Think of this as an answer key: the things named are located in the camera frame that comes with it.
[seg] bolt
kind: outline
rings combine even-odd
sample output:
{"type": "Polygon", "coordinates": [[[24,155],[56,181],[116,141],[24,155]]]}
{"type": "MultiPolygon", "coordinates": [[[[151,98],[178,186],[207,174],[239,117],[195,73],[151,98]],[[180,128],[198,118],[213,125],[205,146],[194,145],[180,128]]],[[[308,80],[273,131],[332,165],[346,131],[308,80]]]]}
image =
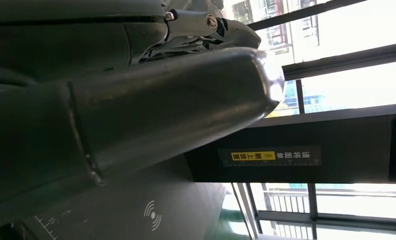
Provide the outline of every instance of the bolt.
{"type": "Polygon", "coordinates": [[[173,21],[174,20],[174,14],[170,11],[165,12],[165,20],[166,21],[173,21]]]}
{"type": "Polygon", "coordinates": [[[217,19],[215,18],[214,15],[212,15],[212,14],[208,14],[208,15],[207,15],[207,25],[208,25],[211,29],[217,29],[218,23],[217,23],[217,19]]]}

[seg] warning sticker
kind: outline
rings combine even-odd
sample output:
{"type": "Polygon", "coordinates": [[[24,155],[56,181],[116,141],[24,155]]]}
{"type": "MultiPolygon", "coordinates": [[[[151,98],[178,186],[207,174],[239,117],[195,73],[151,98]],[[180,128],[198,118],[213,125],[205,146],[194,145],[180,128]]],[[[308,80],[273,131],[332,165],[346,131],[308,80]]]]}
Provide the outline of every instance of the warning sticker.
{"type": "Polygon", "coordinates": [[[274,151],[232,152],[231,155],[233,161],[276,160],[274,151]]]}
{"type": "Polygon", "coordinates": [[[218,149],[223,166],[320,166],[318,145],[218,149]]]}

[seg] wireless charging symbol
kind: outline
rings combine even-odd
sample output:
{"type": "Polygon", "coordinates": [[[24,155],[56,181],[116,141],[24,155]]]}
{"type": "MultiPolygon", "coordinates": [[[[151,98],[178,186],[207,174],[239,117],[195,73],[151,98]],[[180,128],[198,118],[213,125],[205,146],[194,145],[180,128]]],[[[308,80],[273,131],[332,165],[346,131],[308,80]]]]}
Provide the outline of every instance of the wireless charging symbol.
{"type": "Polygon", "coordinates": [[[144,217],[151,217],[153,231],[155,231],[159,227],[159,224],[161,223],[161,217],[162,217],[161,214],[157,215],[155,213],[155,211],[154,211],[155,204],[154,203],[155,203],[154,200],[148,202],[148,205],[146,205],[146,208],[145,208],[145,212],[143,213],[144,217]]]}

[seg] glass window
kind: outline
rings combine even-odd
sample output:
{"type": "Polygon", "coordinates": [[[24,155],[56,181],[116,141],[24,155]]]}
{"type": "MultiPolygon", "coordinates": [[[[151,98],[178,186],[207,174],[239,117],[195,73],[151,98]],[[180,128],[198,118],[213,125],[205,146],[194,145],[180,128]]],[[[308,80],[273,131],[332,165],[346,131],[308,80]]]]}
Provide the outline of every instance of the glass window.
{"type": "Polygon", "coordinates": [[[295,81],[285,82],[284,96],[285,98],[283,101],[267,116],[267,118],[299,114],[298,94],[296,92],[295,81]]]}
{"type": "Polygon", "coordinates": [[[325,3],[328,0],[224,0],[225,18],[245,24],[325,3]]]}
{"type": "Polygon", "coordinates": [[[224,196],[222,209],[240,211],[239,203],[234,194],[232,184],[230,182],[225,182],[223,183],[223,186],[226,188],[226,195],[224,196]]]}
{"type": "Polygon", "coordinates": [[[396,104],[396,62],[302,79],[305,113],[396,104]]]}
{"type": "MultiPolygon", "coordinates": [[[[280,0],[247,2],[247,6],[252,6],[248,7],[248,17],[239,17],[238,13],[226,17],[248,24],[321,3],[315,0],[288,0],[286,5],[280,4],[284,2],[280,0]]],[[[261,37],[259,49],[272,52],[281,65],[392,45],[396,44],[396,0],[364,1],[258,30],[257,34],[261,37]]]]}
{"type": "Polygon", "coordinates": [[[319,240],[345,240],[345,239],[370,239],[370,240],[396,240],[396,232],[376,231],[353,227],[317,225],[317,239],[319,240]]]}
{"type": "Polygon", "coordinates": [[[230,225],[230,228],[232,229],[233,233],[239,234],[239,235],[249,236],[248,228],[246,227],[246,223],[230,221],[229,225],[230,225]]]}
{"type": "Polygon", "coordinates": [[[396,219],[396,184],[316,184],[318,212],[396,219]]]}
{"type": "Polygon", "coordinates": [[[309,213],[306,183],[251,183],[258,210],[309,213]]]}
{"type": "Polygon", "coordinates": [[[291,27],[296,63],[396,44],[396,0],[364,1],[291,27]]]}
{"type": "Polygon", "coordinates": [[[260,225],[264,235],[294,239],[313,239],[310,224],[261,220],[260,225]]]}

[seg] yellow label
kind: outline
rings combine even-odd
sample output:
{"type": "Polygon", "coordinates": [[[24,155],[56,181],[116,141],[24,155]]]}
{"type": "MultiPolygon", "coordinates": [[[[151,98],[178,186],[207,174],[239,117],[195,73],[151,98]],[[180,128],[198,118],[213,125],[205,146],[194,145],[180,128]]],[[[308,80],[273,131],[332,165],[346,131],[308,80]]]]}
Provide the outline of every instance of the yellow label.
{"type": "Polygon", "coordinates": [[[276,160],[274,151],[232,152],[233,161],[263,161],[276,160]]]}

